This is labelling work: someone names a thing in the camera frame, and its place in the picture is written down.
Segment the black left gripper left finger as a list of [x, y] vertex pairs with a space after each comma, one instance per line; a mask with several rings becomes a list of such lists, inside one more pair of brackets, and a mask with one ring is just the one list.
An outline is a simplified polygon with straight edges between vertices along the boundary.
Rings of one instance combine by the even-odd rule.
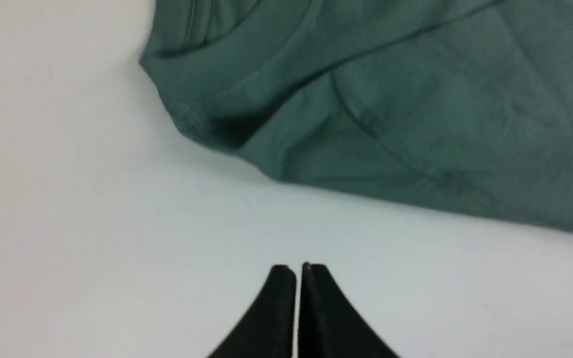
[[275, 265], [245, 315], [211, 358], [290, 358], [293, 352], [296, 276]]

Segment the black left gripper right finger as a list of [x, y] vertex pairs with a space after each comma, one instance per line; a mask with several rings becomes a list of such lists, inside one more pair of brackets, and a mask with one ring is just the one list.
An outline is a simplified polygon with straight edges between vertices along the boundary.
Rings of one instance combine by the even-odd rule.
[[396, 358], [353, 308], [325, 265], [301, 272], [297, 354], [300, 358]]

